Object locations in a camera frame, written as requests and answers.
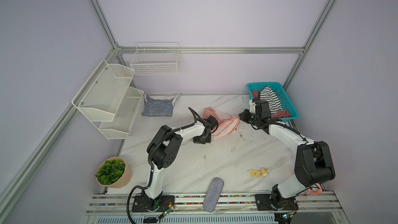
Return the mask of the blue white striped tank top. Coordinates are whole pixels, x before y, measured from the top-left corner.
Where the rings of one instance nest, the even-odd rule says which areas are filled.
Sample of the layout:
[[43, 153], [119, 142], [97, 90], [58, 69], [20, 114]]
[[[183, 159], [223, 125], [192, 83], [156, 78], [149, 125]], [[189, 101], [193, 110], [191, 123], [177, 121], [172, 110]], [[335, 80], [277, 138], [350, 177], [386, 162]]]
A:
[[172, 99], [154, 99], [149, 95], [144, 96], [144, 117], [172, 117], [174, 106], [179, 100], [180, 94]]

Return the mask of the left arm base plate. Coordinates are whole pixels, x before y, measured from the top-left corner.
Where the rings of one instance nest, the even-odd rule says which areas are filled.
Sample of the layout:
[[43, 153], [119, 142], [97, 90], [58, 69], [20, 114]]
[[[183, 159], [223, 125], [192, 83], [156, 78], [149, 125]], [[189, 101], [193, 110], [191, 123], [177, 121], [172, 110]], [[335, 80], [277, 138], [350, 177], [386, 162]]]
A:
[[143, 196], [138, 194], [134, 197], [134, 202], [131, 207], [133, 213], [149, 213], [149, 212], [164, 212], [173, 206], [175, 203], [175, 196], [167, 196], [160, 194], [155, 199], [149, 198], [146, 194]]

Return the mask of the red white striped tank top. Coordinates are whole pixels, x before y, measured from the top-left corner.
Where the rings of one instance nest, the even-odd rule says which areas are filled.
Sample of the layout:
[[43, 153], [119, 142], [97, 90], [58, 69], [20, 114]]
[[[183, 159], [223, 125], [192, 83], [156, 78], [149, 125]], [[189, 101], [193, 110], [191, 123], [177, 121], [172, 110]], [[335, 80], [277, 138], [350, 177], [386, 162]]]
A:
[[227, 115], [213, 107], [206, 108], [202, 118], [207, 119], [210, 116], [214, 117], [219, 124], [216, 130], [212, 130], [211, 141], [215, 141], [231, 134], [237, 130], [237, 127], [240, 124], [240, 118], [238, 116]]

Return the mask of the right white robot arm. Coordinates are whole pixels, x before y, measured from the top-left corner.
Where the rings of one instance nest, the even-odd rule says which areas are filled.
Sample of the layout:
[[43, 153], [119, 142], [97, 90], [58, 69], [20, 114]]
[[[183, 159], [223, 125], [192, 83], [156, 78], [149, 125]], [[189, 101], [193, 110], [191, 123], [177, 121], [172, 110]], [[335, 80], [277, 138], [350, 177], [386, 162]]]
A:
[[239, 118], [255, 130], [262, 130], [282, 141], [295, 153], [292, 176], [272, 187], [269, 195], [256, 195], [258, 207], [282, 210], [291, 207], [300, 193], [335, 179], [335, 169], [329, 146], [324, 141], [314, 141], [299, 131], [283, 124], [277, 118], [260, 118], [259, 114], [244, 110]]

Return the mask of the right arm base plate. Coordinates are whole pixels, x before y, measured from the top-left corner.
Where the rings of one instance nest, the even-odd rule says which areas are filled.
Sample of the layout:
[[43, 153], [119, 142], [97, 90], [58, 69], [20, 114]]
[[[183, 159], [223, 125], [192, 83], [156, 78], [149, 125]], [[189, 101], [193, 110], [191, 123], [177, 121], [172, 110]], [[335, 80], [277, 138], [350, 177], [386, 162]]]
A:
[[255, 202], [259, 211], [297, 211], [295, 198], [285, 199], [272, 194], [256, 194]]

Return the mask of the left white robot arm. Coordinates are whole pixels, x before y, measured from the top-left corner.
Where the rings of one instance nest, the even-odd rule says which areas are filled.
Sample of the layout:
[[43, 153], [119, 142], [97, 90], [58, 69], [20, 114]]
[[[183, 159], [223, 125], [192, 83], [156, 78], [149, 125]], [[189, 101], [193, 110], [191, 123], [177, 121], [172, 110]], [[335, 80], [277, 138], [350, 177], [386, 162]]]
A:
[[163, 171], [175, 161], [182, 141], [193, 140], [197, 144], [210, 143], [211, 134], [218, 125], [216, 118], [210, 116], [175, 129], [166, 125], [160, 128], [147, 148], [151, 172], [144, 193], [149, 199], [155, 200], [162, 194]]

